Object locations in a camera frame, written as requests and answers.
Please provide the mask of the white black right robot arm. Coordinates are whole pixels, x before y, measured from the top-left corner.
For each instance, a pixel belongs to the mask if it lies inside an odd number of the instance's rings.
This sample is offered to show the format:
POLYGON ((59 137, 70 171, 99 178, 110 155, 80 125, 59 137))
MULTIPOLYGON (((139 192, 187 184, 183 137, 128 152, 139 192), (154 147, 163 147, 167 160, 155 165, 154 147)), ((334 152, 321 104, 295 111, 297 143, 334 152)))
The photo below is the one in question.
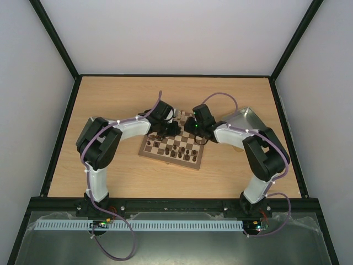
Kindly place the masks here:
POLYGON ((288 173, 290 157, 270 127, 246 127, 234 118, 216 121, 206 104, 192 109, 194 116, 187 118, 184 130, 194 136, 217 144, 228 144, 245 151, 253 176, 240 196, 240 209, 253 216, 260 209, 259 202, 268 196, 268 190, 288 173))

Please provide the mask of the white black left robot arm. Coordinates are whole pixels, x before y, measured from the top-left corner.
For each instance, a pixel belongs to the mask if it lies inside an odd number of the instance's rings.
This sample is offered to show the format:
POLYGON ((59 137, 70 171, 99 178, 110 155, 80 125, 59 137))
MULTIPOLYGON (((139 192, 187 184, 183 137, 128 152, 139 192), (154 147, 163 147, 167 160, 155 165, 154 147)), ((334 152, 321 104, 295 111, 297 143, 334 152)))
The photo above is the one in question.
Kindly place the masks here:
POLYGON ((76 142, 81 162, 87 175, 86 195, 95 203, 108 197, 106 175, 121 141, 156 133, 158 136, 176 136, 181 128, 173 119, 177 110, 164 101, 133 118, 108 120, 89 118, 76 142))

